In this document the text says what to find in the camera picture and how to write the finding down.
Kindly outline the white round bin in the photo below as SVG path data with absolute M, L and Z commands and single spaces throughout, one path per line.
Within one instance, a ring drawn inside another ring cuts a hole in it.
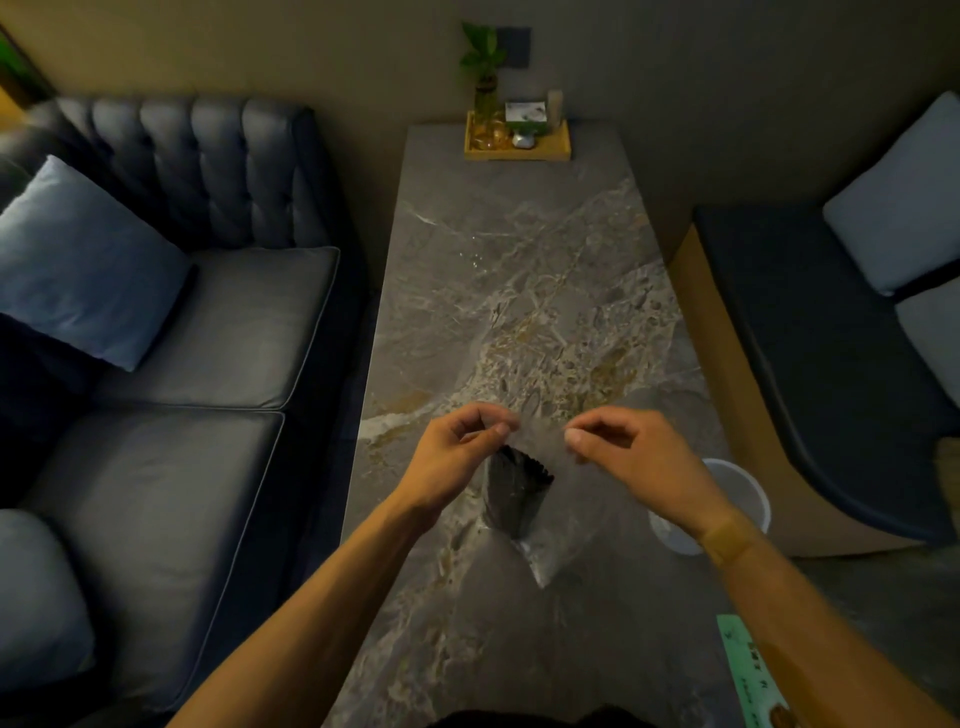
M 703 458 L 702 462 L 727 498 L 766 534 L 772 522 L 772 509 L 760 482 L 735 463 L 718 458 Z M 696 540 L 671 521 L 649 512 L 649 524 L 654 537 L 667 550 L 682 556 L 704 553 Z

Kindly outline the person's left forearm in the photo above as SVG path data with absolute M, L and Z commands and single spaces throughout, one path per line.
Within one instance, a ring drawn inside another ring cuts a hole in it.
M 438 511 L 394 493 L 201 683 L 167 728 L 320 728 Z

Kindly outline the green plant in glass vase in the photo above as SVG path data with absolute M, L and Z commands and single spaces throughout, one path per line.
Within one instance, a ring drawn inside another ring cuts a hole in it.
M 498 113 L 498 69 L 507 58 L 507 51 L 498 40 L 498 31 L 488 25 L 461 21 L 468 45 L 460 59 L 460 67 L 474 82 L 471 148 L 491 151 L 497 146 L 495 117 Z

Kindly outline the dark padded wooden bench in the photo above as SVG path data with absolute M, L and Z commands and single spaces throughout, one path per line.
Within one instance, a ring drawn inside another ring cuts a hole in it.
M 955 544 L 960 409 L 810 203 L 705 204 L 668 267 L 734 461 L 787 555 Z

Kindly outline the dark framed picture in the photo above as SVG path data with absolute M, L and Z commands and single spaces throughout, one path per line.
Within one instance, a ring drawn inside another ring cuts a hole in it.
M 40 71 L 30 56 L 0 23 L 0 89 L 19 110 L 32 107 L 59 96 L 54 85 Z

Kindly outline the person's right hand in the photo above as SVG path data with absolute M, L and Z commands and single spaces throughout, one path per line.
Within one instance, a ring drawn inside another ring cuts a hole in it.
M 610 455 L 576 455 L 615 479 L 657 516 L 699 540 L 734 508 L 702 458 L 659 411 L 597 407 L 566 428 L 606 428 L 617 435 Z

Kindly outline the black paper cup liner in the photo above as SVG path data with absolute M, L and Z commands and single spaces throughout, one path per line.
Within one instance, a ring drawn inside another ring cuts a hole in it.
M 484 464 L 485 524 L 513 542 L 527 537 L 555 475 L 539 460 L 510 444 Z

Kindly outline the person's right forearm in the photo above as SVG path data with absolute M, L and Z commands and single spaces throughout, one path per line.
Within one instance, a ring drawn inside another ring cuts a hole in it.
M 960 728 L 764 536 L 719 569 L 769 673 L 806 728 Z

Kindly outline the tan wristband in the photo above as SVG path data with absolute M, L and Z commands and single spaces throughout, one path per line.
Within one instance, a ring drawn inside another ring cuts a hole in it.
M 761 528 L 737 508 L 730 509 L 698 540 L 699 547 L 714 566 L 723 570 L 738 561 L 764 538 Z

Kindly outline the green printed card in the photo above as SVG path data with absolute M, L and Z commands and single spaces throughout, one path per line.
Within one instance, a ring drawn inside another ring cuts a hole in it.
M 800 728 L 740 616 L 722 613 L 716 622 L 746 727 Z

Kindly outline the small light grey cushion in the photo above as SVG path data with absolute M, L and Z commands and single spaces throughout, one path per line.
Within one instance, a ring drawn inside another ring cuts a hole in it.
M 894 310 L 914 350 L 960 409 L 960 276 L 907 297 Z

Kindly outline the wooden tray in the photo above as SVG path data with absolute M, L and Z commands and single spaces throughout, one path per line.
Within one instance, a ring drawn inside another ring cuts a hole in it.
M 538 137 L 530 149 L 508 143 L 503 149 L 481 150 L 474 147 L 474 111 L 466 114 L 463 136 L 463 158 L 470 162 L 546 162 L 568 163 L 572 159 L 570 120 L 562 119 L 558 129 Z

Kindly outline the dark wall socket plate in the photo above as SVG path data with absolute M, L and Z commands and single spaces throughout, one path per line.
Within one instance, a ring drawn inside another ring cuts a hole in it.
M 532 34 L 529 26 L 498 26 L 494 28 L 497 52 L 502 55 L 499 67 L 527 69 L 531 63 Z

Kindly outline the dark grey tufted leather sofa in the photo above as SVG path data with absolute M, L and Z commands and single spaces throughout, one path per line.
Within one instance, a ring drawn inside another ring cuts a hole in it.
M 0 131 L 0 213 L 49 155 L 193 268 L 135 371 L 0 314 L 0 509 L 54 531 L 96 637 L 0 728 L 155 727 L 293 590 L 367 266 L 306 106 L 55 98 Z

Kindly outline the grey-blue sofa cushion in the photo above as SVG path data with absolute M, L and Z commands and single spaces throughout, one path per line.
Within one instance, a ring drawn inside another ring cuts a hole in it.
M 40 517 L 0 509 L 0 696 L 86 674 L 96 637 L 66 549 Z

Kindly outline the person's dark clothing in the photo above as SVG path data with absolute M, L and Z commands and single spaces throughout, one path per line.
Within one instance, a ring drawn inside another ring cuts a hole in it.
M 529 712 L 458 710 L 423 728 L 657 728 L 629 710 L 602 706 L 575 720 Z

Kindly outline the clear plastic bag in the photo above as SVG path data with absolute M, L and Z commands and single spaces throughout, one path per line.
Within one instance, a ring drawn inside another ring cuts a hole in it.
M 482 544 L 470 570 L 480 587 L 499 595 L 543 590 L 600 549 L 629 563 L 658 564 L 669 557 L 652 532 L 648 510 L 602 468 L 575 463 L 560 421 L 521 415 L 520 429 L 507 445 L 541 462 L 555 481 L 527 537 L 512 541 L 484 521 L 482 468 Z

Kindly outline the white and green box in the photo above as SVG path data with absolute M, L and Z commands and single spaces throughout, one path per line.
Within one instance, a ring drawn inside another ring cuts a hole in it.
M 546 101 L 506 102 L 503 118 L 511 134 L 541 137 L 550 132 Z

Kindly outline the person's left hand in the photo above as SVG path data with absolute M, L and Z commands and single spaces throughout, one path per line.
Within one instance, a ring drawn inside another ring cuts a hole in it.
M 472 402 L 429 421 L 412 459 L 390 495 L 390 509 L 402 516 L 411 532 L 426 533 L 444 509 L 464 491 L 479 467 L 502 446 L 492 441 L 462 444 L 472 422 L 511 422 L 511 433 L 520 418 L 506 407 Z

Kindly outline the blue square cushion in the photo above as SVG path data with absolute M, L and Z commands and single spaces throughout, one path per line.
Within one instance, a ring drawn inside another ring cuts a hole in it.
M 126 372 L 150 351 L 192 268 L 53 154 L 0 213 L 0 314 Z

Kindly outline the large light grey cushion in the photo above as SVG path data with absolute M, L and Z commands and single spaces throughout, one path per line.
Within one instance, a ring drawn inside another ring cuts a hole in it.
M 883 296 L 960 260 L 960 95 L 937 97 L 822 215 Z

